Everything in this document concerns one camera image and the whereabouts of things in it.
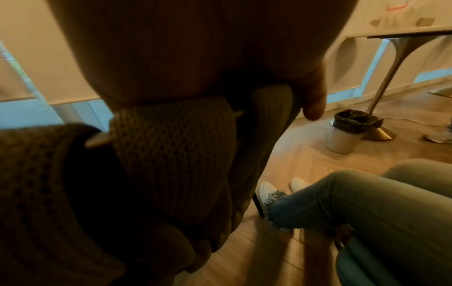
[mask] wooden floor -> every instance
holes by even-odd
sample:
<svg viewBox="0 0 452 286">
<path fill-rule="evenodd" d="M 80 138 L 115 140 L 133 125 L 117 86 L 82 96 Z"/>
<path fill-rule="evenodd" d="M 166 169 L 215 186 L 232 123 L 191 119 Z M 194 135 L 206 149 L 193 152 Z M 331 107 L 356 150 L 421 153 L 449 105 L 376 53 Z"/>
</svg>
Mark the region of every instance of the wooden floor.
<svg viewBox="0 0 452 286">
<path fill-rule="evenodd" d="M 368 104 L 352 108 L 363 109 Z M 393 141 L 362 141 L 352 154 L 336 154 L 325 146 L 331 130 L 329 120 L 335 112 L 327 112 L 317 122 L 297 119 L 274 147 L 260 181 L 290 191 L 288 185 L 294 176 L 313 183 L 341 169 L 379 174 L 409 158 L 452 163 L 452 145 L 420 139 L 423 134 L 444 131 L 444 127 L 406 120 L 385 119 L 384 125 L 398 134 Z M 444 125 L 452 117 L 452 98 L 422 92 L 381 103 L 375 113 Z M 192 275 L 179 274 L 174 285 L 340 285 L 334 270 L 336 255 L 331 241 L 322 233 L 299 229 L 293 234 L 273 232 L 251 204 L 239 228 L 209 262 Z"/>
</svg>

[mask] plastic container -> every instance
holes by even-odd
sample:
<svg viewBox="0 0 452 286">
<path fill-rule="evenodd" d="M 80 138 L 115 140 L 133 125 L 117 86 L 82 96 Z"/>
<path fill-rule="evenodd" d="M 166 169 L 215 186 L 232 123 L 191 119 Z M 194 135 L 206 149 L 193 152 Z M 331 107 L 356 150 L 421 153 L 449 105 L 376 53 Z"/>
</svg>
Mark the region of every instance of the plastic container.
<svg viewBox="0 0 452 286">
<path fill-rule="evenodd" d="M 378 128 L 383 119 L 378 119 L 363 111 L 348 109 L 334 115 L 333 130 L 326 146 L 340 154 L 353 152 L 359 141 L 370 128 Z"/>
</svg>

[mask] jeans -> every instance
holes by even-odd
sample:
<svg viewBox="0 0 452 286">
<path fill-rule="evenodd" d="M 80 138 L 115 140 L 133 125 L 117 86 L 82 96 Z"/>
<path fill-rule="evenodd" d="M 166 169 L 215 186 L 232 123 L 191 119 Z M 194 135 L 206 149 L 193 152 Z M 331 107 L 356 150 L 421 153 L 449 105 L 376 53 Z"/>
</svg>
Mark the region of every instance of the jeans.
<svg viewBox="0 0 452 286">
<path fill-rule="evenodd" d="M 452 285 L 452 164 L 415 159 L 381 176 L 333 172 L 267 211 L 278 227 L 347 223 L 401 282 Z"/>
</svg>

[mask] black trash bag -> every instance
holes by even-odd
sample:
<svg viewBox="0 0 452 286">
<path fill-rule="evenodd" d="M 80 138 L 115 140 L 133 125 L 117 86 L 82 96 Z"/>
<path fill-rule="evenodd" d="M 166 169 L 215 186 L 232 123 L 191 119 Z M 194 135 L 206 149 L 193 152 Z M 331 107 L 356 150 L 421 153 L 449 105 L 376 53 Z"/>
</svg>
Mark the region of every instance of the black trash bag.
<svg viewBox="0 0 452 286">
<path fill-rule="evenodd" d="M 378 128 L 382 124 L 383 119 L 378 119 L 364 111 L 347 109 L 334 115 L 333 126 L 347 133 L 362 134 L 370 128 Z"/>
</svg>

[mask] white shoe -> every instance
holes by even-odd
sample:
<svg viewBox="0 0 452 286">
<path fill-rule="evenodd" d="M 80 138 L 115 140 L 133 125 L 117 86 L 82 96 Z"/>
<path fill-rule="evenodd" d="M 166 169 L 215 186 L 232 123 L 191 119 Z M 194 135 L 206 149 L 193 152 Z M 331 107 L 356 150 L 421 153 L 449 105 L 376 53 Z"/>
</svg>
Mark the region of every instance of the white shoe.
<svg viewBox="0 0 452 286">
<path fill-rule="evenodd" d="M 291 181 L 291 189 L 292 189 L 292 192 L 294 192 L 294 193 L 301 189 L 306 188 L 309 185 L 310 184 L 308 182 L 306 182 L 305 180 L 303 180 L 299 177 L 295 177 Z"/>
<path fill-rule="evenodd" d="M 264 213 L 265 213 L 267 219 L 268 219 L 267 206 L 269 204 L 271 204 L 272 202 L 276 201 L 282 194 L 285 194 L 285 192 L 276 189 L 269 182 L 263 182 L 260 185 L 259 191 L 258 191 L 258 197 L 259 197 L 259 201 L 262 205 L 262 208 L 264 209 Z M 275 227 L 275 225 L 270 220 L 268 222 L 270 223 L 270 225 Z M 288 229 L 288 228 L 277 228 L 277 229 L 282 232 L 292 232 L 293 231 L 292 229 Z"/>
</svg>

